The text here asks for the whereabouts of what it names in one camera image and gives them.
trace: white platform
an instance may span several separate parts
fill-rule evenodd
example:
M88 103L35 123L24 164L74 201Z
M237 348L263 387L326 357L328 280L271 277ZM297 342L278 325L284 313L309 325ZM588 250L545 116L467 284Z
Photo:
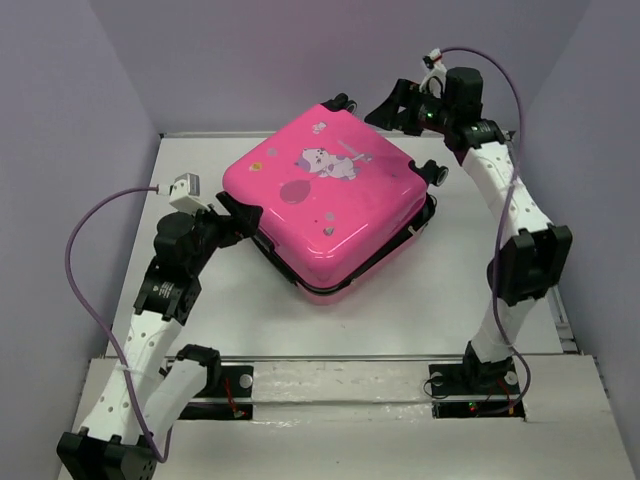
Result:
M152 182L197 173L203 199L217 204L224 170L262 139L164 139ZM392 141L419 164L434 158L451 169L444 186L431 191L438 210L414 247L332 307L303 301L250 241L217 251L201 275L203 293L169 355L186 343L212 346L225 357L462 354L487 307L485 272L496 225L441 140ZM156 223L171 211L166 197L148 197L115 320L119 339L153 256ZM525 353L562 352L548 302L536 306L517 344ZM113 355L113 349L107 353Z
M258 363L254 420L178 421L153 480L633 480L593 360L528 360L527 422L433 419L426 362ZM74 428L113 365L92 362Z

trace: pink suitcase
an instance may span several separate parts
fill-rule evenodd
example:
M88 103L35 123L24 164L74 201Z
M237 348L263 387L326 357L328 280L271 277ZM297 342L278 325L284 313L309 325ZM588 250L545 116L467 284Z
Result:
M315 304L408 247L435 213L428 185L447 174L433 160L417 168L354 107L344 94L316 105L223 177L231 197L263 208L256 245Z

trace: purple wall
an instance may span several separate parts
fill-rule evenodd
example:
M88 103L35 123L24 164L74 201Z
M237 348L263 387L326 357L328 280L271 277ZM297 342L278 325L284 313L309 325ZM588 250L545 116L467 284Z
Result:
M574 232L562 295L640 477L638 18L638 0L592 2L529 111L523 168L540 205Z
M157 129L275 130L340 91L370 111L422 55L452 44L492 52L528 104L588 0L89 0ZM509 90L481 66L486 112L514 125Z
M67 286L81 215L148 184L159 139L84 0L8 0L0 15L0 478L53 479L89 358L105 341ZM78 239L78 281L115 312L143 198Z

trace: cable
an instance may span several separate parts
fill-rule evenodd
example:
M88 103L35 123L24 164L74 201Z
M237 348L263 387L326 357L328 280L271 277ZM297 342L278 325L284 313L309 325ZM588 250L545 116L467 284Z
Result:
M78 284L73 276L73 272L71 270L71 250L73 248L73 243L78 236L78 233L82 229L85 223L102 207L106 204L112 202L113 200L128 195L130 193L139 193L139 192L156 192L158 193L158 187L137 187L137 188L129 188L127 190L122 190L121 192L114 193L109 197L102 200L95 207L89 210L78 222L78 224L74 227L71 235L69 236L69 240L67 241L67 246L64 252L64 269L67 274L67 280L69 281L69 286L73 291L74 295L80 302L80 304L84 307L84 309L89 312L89 315L96 321L98 326L102 329L104 334L109 339L111 345L113 345L114 350L116 351L116 355L118 356L118 360L125 367L125 370L122 371L124 374L124 380L127 384L127 391L129 393L129 399L131 400L131 407L133 408L133 412L136 416L136 420L140 425L140 429L142 430L142 434L144 435L149 448L153 452L153 456L158 460L159 463L165 463L169 458L169 447L171 445L171 429L167 432L167 438L164 446L164 454L160 453L158 446L156 445L153 434L149 431L149 427L147 426L147 422L144 419L144 415L142 414L142 408L140 407L140 403L138 402L138 397L136 396L135 388L133 386L133 379L131 378L131 373L126 370L129 367L127 362L127 358L125 357L124 351L118 342L118 339L115 337L107 322L100 316L98 312L91 306L89 301L84 297L80 289L78 288Z
M529 367L529 364L524 359L522 354L511 343L511 340L509 339L509 336L507 335L507 332L504 329L504 326L502 325L502 321L500 320L500 314L498 313L498 291L497 291L498 276L499 276L498 272L500 269L499 264L500 264L500 247L502 246L502 234L503 234L504 227L507 223L507 213L509 212L509 206L511 204L511 200L513 199L513 192L515 191L516 180L518 179L518 175L519 175L520 162L517 161L517 159L520 157L520 154L522 153L522 149L524 145L524 127L525 127L524 112L522 108L522 101L520 100L520 94L518 93L518 90L515 87L515 83L511 79L511 76L502 67L502 65L498 63L497 60L487 55L486 53L481 52L480 50L476 50L475 48L470 48L470 47L449 47L441 50L441 53L443 55L449 52L472 53L492 63L500 71L500 73L502 73L505 80L509 84L509 87L511 88L511 91L513 92L513 96L516 100L516 106L518 108L518 126L519 126L519 132L520 132L520 141L518 142L518 146L517 146L517 155L515 155L515 158L511 159L511 163L513 164L513 172L511 174L509 189L507 190L507 196L505 198L504 206L502 207L502 213L500 214L500 221L498 223L498 234L496 235L496 243L495 243L494 252L493 252L493 271L492 271L493 287L491 288L491 303L493 308L493 317L496 321L496 326L500 331L500 336L502 337L502 340L504 341L504 343L509 347L513 355L518 360L520 360L520 363L522 363L522 366L524 367L524 371L525 371L526 380L525 380L524 387L522 388L520 395L518 396L517 399L511 401L509 405L507 405L506 407L494 410L493 412L489 412L491 414L498 414L498 413L503 413L508 410L511 410L518 403L522 402L522 399L527 394L527 392L529 392L529 388L531 387L531 368Z

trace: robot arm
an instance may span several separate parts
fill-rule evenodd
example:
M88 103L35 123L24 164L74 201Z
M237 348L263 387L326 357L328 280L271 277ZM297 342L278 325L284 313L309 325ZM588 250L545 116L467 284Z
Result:
M514 167L501 130L481 116L480 72L463 67L447 70L439 50L424 57L423 62L427 67L425 80L418 84L399 79L391 95L365 117L365 122L407 135L419 136L424 130L442 133L445 145L499 222ZM438 81L431 82L433 77ZM434 90L440 87L441 92ZM416 171L426 174L428 164ZM536 301L557 285L572 235L567 227L552 224L519 178L515 180L503 233L498 285L493 288L493 261L487 268L487 279L497 293L500 323L513 343ZM495 385L511 367L511 354L491 299L478 333L467 345L457 381L465 384L467 392Z
M217 198L230 215L219 215L199 200L198 177L192 174L178 177L159 193L169 195L178 211L158 222L155 256L144 275L122 351L126 365L116 362L78 431L64 433L58 443L58 456L74 480L151 478L157 455L136 413L145 419L153 443L161 444L187 403L220 381L219 352L197 345L178 353L166 377L160 372L200 294L203 268L216 249L253 236L262 209L220 193Z

